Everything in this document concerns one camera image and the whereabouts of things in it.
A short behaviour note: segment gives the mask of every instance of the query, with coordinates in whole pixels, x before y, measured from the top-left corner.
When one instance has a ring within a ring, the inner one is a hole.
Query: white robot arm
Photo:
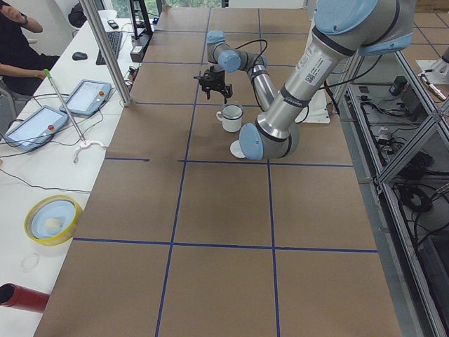
[[[225,72],[246,72],[263,112],[254,124],[242,127],[241,150],[253,160],[288,156],[299,143],[295,118],[335,66],[356,51],[381,55],[408,46],[415,5],[416,0],[320,0],[312,42],[280,91],[274,88],[260,54],[232,49],[223,32],[209,32],[208,61],[213,65],[196,79],[208,97],[210,91],[219,91],[226,101],[232,86],[225,85]]]

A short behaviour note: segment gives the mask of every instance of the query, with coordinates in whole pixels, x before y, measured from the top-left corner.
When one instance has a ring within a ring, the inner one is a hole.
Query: black computer mouse
[[[73,53],[72,58],[75,61],[79,61],[79,60],[85,60],[87,58],[87,54],[83,53],[81,51],[76,51],[75,53]]]

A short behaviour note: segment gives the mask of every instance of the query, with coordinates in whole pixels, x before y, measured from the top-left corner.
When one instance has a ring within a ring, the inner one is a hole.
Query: red cylinder
[[[0,305],[15,309],[43,312],[50,295],[7,283],[0,286]]]

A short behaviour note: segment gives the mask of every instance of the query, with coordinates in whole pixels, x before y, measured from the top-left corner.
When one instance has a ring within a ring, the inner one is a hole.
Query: person's arm
[[[14,67],[12,65],[4,65],[0,63],[0,75],[10,77],[38,77],[45,79],[46,75],[43,70],[29,70]]]
[[[3,5],[0,9],[0,13],[5,15],[9,20],[17,22],[22,27],[33,33],[42,33],[43,31],[43,28],[39,22],[33,18],[28,18],[25,14],[22,14],[12,6]]]

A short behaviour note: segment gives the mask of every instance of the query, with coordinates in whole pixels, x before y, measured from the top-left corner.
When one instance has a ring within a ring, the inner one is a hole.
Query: person
[[[59,56],[39,55],[22,32],[25,28],[41,33],[42,26],[33,18],[0,0],[0,75],[4,83],[16,93],[31,96]]]

